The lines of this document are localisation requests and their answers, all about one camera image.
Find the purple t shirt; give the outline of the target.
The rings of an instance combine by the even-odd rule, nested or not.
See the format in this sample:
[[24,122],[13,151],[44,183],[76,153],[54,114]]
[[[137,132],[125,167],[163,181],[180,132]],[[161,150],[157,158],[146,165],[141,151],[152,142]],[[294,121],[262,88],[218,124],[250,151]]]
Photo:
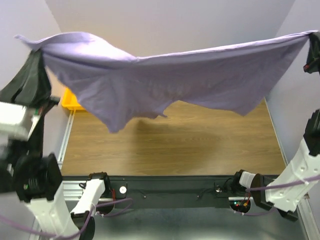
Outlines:
[[41,50],[45,65],[78,103],[117,133],[133,118],[163,116],[177,101],[245,116],[279,82],[311,36],[312,31],[303,31],[146,57],[88,32],[18,39]]

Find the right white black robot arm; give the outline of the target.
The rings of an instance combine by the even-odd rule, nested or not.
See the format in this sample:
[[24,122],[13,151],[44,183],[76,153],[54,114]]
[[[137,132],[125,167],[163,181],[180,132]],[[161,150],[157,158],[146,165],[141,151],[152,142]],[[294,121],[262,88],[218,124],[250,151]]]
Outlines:
[[[232,90],[232,110],[247,114],[277,84],[304,44],[309,45],[303,70],[320,70],[320,33],[316,30],[288,34],[276,38],[233,45],[231,56],[241,63],[235,69],[236,83]],[[283,218],[295,221],[296,209],[304,195],[320,180],[320,112],[308,119],[298,149],[275,179],[260,173],[240,170],[225,181],[223,190],[242,195],[235,208],[245,213],[250,200],[269,211],[278,210]]]

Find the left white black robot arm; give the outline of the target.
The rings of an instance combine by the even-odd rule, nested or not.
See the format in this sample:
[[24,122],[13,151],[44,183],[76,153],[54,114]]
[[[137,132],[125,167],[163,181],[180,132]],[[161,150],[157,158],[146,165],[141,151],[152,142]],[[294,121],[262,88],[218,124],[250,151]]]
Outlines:
[[91,240],[95,207],[111,193],[110,179],[105,172],[90,174],[77,205],[68,209],[56,156],[43,155],[45,115],[59,102],[42,52],[31,51],[0,92],[0,132],[8,137],[0,148],[0,191],[16,192],[49,239]]

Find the yellow plastic bin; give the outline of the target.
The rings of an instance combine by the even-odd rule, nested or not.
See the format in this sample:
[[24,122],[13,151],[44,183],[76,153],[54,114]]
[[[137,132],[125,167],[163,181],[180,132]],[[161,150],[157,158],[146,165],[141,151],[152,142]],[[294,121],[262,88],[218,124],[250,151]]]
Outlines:
[[76,96],[66,88],[62,98],[61,105],[70,111],[84,111],[85,109],[78,103]]

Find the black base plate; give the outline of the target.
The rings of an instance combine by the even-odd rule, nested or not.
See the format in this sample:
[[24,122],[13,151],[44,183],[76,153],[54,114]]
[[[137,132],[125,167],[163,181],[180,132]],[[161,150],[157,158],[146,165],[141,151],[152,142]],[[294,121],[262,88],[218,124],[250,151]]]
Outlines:
[[115,193],[103,193],[100,202],[131,198],[132,209],[229,208],[243,200],[245,190],[231,187],[231,175],[110,176]]

